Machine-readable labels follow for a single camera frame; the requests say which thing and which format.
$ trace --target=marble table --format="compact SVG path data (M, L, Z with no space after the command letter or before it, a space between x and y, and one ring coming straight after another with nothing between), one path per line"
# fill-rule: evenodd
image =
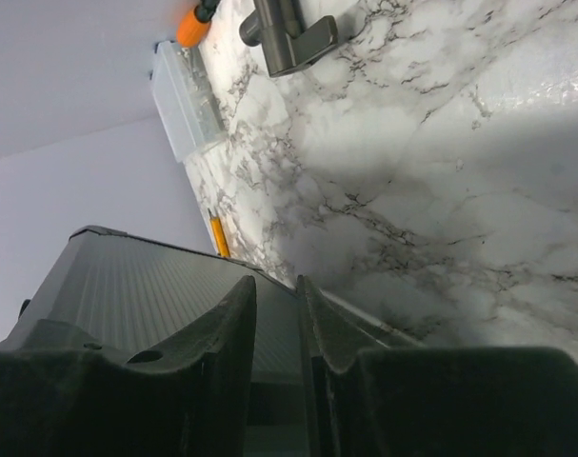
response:
M223 0L201 49L229 139L185 162L232 254L435 346L578 362L578 0L304 0L344 44L269 79Z

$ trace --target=white wall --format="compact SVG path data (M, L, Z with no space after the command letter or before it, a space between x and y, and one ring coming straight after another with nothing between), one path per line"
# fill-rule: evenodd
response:
M0 160L0 340L85 225L213 252L159 118Z

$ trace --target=gray ridged object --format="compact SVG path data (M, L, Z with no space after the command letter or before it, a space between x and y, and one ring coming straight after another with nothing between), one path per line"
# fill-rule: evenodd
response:
M257 286L253 380L300 383L291 290L256 268L108 228L83 228L71 236L0 350L27 346L37 322L46 319L75 325L131 356L216 306L245 275Z

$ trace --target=orange object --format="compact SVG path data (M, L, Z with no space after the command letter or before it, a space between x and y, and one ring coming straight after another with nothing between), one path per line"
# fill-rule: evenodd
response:
M200 22L195 16L196 9L197 7L187 13L176 32L176 41L183 48L192 48L199 45L210 29L210 21Z
M225 232L223 232L221 219L219 218L219 216L213 216L210 210L209 216L210 216L210 226L212 227L212 233L214 234L214 241L216 241L216 247L219 250L219 254L221 255L221 257L230 257L228 240L225 238Z

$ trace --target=marble surface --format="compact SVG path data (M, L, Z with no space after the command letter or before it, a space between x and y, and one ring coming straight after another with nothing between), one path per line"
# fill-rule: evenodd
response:
M271 80L224 0L202 45L229 140L185 162L235 257L435 346L578 361L578 0L304 0L346 41Z

